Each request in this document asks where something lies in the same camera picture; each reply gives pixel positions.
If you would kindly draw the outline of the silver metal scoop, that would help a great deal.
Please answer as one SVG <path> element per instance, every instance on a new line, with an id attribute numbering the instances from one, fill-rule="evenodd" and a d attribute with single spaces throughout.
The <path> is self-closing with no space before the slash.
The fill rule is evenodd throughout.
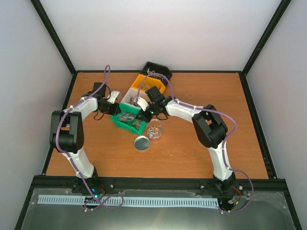
<path id="1" fill-rule="evenodd" d="M 123 121 L 126 121 L 126 122 L 133 122 L 136 119 L 136 115 L 130 114 L 130 113 L 125 113 L 125 114 L 122 115 L 122 119 L 123 119 Z"/>

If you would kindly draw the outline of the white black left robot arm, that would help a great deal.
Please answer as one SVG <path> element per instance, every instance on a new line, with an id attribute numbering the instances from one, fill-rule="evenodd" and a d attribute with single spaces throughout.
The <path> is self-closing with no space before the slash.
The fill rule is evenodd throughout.
<path id="1" fill-rule="evenodd" d="M 99 189 L 100 181 L 96 168 L 84 151 L 83 120 L 93 112 L 101 112 L 102 115 L 118 115 L 121 112 L 116 102 L 120 92 L 109 91 L 106 96 L 108 89 L 107 85 L 95 82 L 93 90 L 84 94 L 76 104 L 51 115 L 50 145 L 69 161 L 76 177 L 84 179 L 83 187 L 89 193 Z"/>

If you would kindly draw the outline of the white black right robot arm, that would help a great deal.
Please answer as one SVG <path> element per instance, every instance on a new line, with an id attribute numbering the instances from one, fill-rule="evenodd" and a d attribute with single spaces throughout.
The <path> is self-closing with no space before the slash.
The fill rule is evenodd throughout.
<path id="1" fill-rule="evenodd" d="M 179 117 L 194 125 L 199 142 L 208 149 L 213 163 L 213 178 L 215 189 L 220 194 L 228 192 L 236 180 L 231 170 L 227 150 L 226 134 L 228 128 L 213 105 L 199 107 L 184 103 L 171 96 L 165 97 L 156 86 L 147 90 L 150 102 L 141 106 L 137 118 L 150 122 L 154 116 L 164 114 Z"/>

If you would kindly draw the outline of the yellow candy bin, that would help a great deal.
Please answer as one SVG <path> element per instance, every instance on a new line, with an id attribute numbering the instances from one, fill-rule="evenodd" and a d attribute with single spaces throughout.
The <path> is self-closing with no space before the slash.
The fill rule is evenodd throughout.
<path id="1" fill-rule="evenodd" d="M 138 89 L 140 84 L 142 83 L 143 79 L 145 78 L 145 75 L 139 74 L 133 84 L 131 85 L 131 88 Z M 166 86 L 163 84 L 163 82 L 160 79 L 148 77 L 144 80 L 141 91 L 145 92 L 148 89 L 152 88 L 153 86 L 156 86 L 160 93 L 163 93 L 166 89 Z"/>

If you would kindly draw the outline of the round metal jar lid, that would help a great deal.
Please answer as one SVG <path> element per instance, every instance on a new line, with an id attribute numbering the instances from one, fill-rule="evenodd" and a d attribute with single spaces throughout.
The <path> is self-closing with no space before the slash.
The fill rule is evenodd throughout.
<path id="1" fill-rule="evenodd" d="M 133 144 L 136 150 L 145 151 L 149 149 L 151 142 L 147 136 L 138 136 Z"/>

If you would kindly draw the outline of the green candy bin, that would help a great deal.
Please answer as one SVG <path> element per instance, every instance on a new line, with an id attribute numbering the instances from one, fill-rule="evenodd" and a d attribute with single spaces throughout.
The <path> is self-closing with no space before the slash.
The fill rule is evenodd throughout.
<path id="1" fill-rule="evenodd" d="M 136 118 L 141 108 L 131 104 L 120 103 L 121 112 L 111 116 L 111 121 L 116 127 L 129 131 L 130 133 L 141 135 L 146 127 L 146 123 Z"/>

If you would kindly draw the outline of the black candy bin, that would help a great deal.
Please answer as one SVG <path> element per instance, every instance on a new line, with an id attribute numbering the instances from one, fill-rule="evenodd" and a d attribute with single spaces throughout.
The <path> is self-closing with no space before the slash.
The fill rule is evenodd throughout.
<path id="1" fill-rule="evenodd" d="M 142 70 L 140 71 L 140 74 L 148 75 L 151 72 L 160 73 L 164 75 L 168 80 L 170 80 L 173 76 L 172 72 L 168 67 L 147 61 Z"/>

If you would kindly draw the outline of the white candy bin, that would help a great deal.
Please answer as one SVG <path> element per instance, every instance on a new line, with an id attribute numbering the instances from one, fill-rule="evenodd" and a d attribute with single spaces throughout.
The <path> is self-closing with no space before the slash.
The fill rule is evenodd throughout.
<path id="1" fill-rule="evenodd" d="M 148 98 L 148 96 L 146 95 L 145 92 L 142 92 L 139 89 L 136 90 L 136 89 L 130 87 L 128 89 L 127 93 L 122 98 L 121 103 L 130 104 L 130 105 L 134 106 L 132 100 L 135 96 L 140 96 L 141 98 L 145 99 L 147 101 L 147 103 L 150 102 L 150 100 L 149 100 L 149 98 Z"/>

